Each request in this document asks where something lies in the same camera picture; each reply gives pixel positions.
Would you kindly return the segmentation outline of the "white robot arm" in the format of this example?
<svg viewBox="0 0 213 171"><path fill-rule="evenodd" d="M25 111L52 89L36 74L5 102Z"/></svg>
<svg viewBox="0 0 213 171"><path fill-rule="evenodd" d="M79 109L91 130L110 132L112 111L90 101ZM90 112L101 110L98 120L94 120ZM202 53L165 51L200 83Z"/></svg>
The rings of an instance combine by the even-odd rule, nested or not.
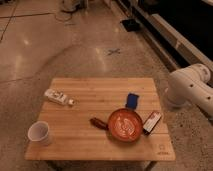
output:
<svg viewBox="0 0 213 171"><path fill-rule="evenodd" d="M213 118L213 88L208 85L209 68L197 63L177 69L168 76L165 101L171 108L181 108L194 103Z"/></svg>

